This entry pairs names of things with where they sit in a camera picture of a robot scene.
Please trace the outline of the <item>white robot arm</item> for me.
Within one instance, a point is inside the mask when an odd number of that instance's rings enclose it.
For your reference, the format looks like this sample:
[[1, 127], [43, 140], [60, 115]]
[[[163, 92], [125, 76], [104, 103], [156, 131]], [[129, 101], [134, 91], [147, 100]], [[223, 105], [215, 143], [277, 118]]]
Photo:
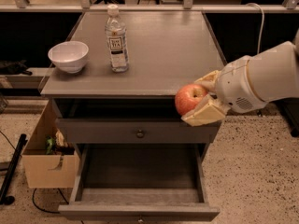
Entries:
[[184, 122], [201, 126], [224, 119], [230, 110], [247, 113], [272, 101], [298, 97], [298, 43], [287, 41], [182, 87], [175, 106]]

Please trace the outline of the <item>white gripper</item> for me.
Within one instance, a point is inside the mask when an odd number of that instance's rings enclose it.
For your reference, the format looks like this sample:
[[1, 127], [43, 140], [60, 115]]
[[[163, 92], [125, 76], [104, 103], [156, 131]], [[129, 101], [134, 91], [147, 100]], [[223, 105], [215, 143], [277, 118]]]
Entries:
[[214, 70], [196, 79], [195, 84], [215, 92], [219, 99], [208, 94], [181, 119], [191, 126], [202, 126], [223, 120], [230, 109], [247, 113], [264, 108], [267, 102], [259, 97], [249, 78], [249, 61], [250, 56], [244, 56], [221, 71]]

